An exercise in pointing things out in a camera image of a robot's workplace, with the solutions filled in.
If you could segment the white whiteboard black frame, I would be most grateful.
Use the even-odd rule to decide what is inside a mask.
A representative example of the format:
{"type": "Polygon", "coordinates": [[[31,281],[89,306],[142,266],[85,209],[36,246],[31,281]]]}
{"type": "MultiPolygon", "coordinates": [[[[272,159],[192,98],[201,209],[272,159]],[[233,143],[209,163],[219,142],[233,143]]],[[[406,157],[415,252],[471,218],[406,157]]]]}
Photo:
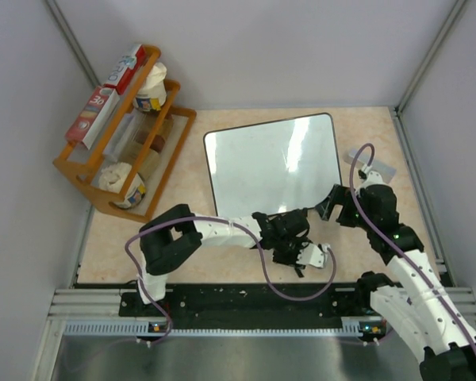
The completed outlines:
{"type": "Polygon", "coordinates": [[[342,183],[328,113],[212,131],[203,143],[221,217],[313,208],[342,183]]]}

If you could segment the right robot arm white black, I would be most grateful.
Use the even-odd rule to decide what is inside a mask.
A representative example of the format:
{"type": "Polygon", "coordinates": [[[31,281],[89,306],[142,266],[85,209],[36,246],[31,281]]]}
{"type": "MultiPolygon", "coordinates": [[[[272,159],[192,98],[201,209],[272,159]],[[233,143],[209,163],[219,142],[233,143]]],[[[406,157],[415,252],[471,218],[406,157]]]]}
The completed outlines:
{"type": "Polygon", "coordinates": [[[316,211],[327,221],[335,206],[342,208],[337,223],[363,229],[397,278],[392,282],[382,273],[362,274],[356,283],[356,308],[387,320],[415,356],[422,379],[476,380],[476,329],[452,302],[417,234],[401,223],[392,188],[335,185],[316,211]]]}

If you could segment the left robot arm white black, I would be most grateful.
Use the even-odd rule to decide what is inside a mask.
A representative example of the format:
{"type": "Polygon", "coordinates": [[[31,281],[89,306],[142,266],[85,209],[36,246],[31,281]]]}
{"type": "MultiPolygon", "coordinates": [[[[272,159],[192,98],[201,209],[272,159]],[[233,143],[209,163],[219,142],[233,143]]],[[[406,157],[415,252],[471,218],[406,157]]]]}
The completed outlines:
{"type": "Polygon", "coordinates": [[[218,219],[195,214],[187,204],[178,204],[140,228],[143,284],[136,304],[146,314],[160,312],[167,276],[201,247],[261,247],[273,252],[275,263],[293,267],[299,276],[307,266],[323,267],[326,255],[308,238],[309,229],[303,210],[218,219]]]}

